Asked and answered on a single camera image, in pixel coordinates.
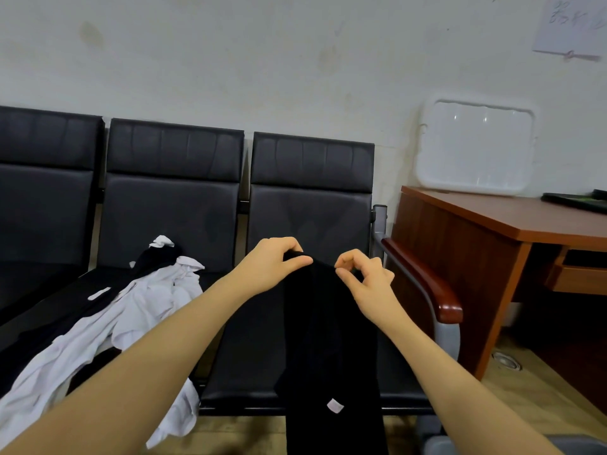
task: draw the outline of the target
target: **floor drain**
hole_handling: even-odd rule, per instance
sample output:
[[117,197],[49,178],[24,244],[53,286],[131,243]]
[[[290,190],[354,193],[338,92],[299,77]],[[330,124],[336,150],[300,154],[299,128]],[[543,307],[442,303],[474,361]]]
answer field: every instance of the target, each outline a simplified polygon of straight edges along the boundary
[[502,364],[504,367],[507,367],[509,369],[512,369],[515,371],[519,371],[522,369],[522,367],[518,363],[518,361],[516,359],[514,359],[512,356],[508,356],[507,354],[495,352],[491,355],[491,357],[493,359],[495,359],[497,362],[499,362],[500,364]]

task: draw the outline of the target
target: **forearm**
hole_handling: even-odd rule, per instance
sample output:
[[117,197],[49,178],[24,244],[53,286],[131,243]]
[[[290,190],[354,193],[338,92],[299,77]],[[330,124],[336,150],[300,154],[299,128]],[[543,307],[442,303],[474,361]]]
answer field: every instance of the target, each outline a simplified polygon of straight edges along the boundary
[[139,451],[208,344],[247,298],[230,276],[219,280],[34,423],[3,455]]
[[560,453],[449,357],[404,311],[384,332],[413,369],[462,455]]

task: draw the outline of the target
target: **desk drawer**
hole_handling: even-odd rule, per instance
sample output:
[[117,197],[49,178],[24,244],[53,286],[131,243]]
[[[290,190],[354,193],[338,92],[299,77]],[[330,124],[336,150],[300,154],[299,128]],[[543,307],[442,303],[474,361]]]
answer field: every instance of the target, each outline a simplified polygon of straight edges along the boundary
[[555,263],[545,285],[555,292],[607,295],[607,269]]

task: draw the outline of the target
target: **white wall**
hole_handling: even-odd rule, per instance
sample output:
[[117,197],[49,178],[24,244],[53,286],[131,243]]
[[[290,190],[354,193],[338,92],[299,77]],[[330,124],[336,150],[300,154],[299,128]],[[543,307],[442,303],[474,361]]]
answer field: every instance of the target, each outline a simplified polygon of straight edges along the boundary
[[0,104],[376,144],[409,174],[436,88],[533,100],[528,195],[607,186],[607,67],[531,52],[546,0],[0,0]]

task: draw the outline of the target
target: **black tray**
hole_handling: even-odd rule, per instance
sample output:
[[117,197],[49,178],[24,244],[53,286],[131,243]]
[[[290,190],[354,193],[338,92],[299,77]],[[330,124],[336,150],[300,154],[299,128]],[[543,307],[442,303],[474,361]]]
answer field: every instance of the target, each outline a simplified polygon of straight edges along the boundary
[[544,193],[542,201],[607,214],[607,191],[595,190],[592,196]]

